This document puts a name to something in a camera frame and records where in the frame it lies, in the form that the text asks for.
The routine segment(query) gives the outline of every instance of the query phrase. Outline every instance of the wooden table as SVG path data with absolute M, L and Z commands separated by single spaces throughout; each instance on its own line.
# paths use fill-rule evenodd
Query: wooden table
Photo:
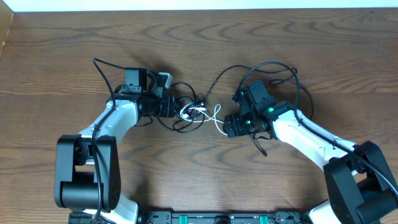
M 313 96 L 314 122 L 378 144 L 397 178 L 397 31 L 397 9 L 17 13 L 0 59 L 0 222 L 67 222 L 53 199 L 55 145 L 104 109 L 109 92 L 92 57 L 170 72 L 200 97 L 231 65 L 287 63 Z M 122 71 L 102 67 L 113 87 L 123 83 Z M 245 72 L 224 74 L 210 95 L 220 118 L 238 109 L 231 95 Z M 293 85 L 269 91 L 295 98 Z M 309 115 L 305 95 L 301 109 Z M 118 150 L 123 193 L 177 211 L 307 210 L 328 198 L 323 172 L 302 153 L 260 144 L 268 157 L 211 122 L 190 134 L 156 121 L 132 128 Z M 383 221 L 397 223 L 398 212 Z

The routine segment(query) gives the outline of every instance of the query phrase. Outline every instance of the green connector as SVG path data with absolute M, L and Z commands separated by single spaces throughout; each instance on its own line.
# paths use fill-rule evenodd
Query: green connector
M 260 216 L 260 224 L 268 224 L 268 216 Z
M 188 215 L 180 215 L 180 224 L 188 224 Z

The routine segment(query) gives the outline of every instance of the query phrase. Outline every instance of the robotic arm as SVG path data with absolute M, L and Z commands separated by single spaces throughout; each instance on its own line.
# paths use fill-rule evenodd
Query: robotic arm
M 170 74 L 143 68 L 123 69 L 124 84 L 116 88 L 117 95 L 108 99 L 106 109 L 96 121 L 79 134 L 64 135 L 58 140 L 55 202 L 59 207 L 96 214 L 100 202 L 100 214 L 105 222 L 131 224 L 374 223 L 398 208 L 398 186 L 375 144 L 368 141 L 357 145 L 335 136 L 310 121 L 289 102 L 276 103 L 262 82 L 257 81 L 240 89 L 239 95 L 234 97 L 240 113 L 225 117 L 223 131 L 229 138 L 268 132 L 273 138 L 297 148 L 324 171 L 330 201 L 306 214 L 139 212 L 137 203 L 121 193 L 117 145 L 142 116 L 172 118 L 181 105 L 174 96 L 163 93 L 171 86 Z M 147 77 L 152 81 L 149 90 L 144 91 Z M 76 171 L 75 166 L 95 163 L 93 147 L 98 155 L 98 169 Z M 356 183 L 353 178 L 356 173 L 366 173 L 367 177 Z M 101 188 L 97 175 L 101 177 Z M 90 223 L 91 217 L 71 214 L 69 223 L 84 222 Z

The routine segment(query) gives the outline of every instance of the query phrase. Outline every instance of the wooden tabletop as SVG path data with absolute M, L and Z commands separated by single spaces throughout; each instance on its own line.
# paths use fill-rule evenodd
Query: wooden tabletop
M 314 122 L 375 142 L 398 178 L 397 31 L 397 9 L 17 13 L 0 59 L 0 222 L 67 222 L 53 197 L 55 146 L 104 110 L 109 91 L 93 57 L 170 72 L 200 97 L 229 66 L 284 62 L 312 94 Z M 123 83 L 122 71 L 102 68 L 113 87 Z M 231 95 L 245 72 L 225 73 L 213 89 L 208 107 L 220 103 L 219 118 L 238 110 Z M 246 83 L 288 76 L 253 73 Z M 269 91 L 295 98 L 290 84 Z M 301 109 L 309 115 L 304 94 Z M 190 134 L 157 121 L 132 128 L 118 146 L 122 191 L 176 211 L 308 210 L 328 198 L 323 172 L 301 152 L 259 144 L 268 157 L 212 122 Z M 383 222 L 397 223 L 398 212 Z

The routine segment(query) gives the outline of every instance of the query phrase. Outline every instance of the white wall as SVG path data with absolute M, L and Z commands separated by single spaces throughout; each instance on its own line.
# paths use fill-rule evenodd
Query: white wall
M 398 0 L 4 0 L 14 12 L 398 7 Z

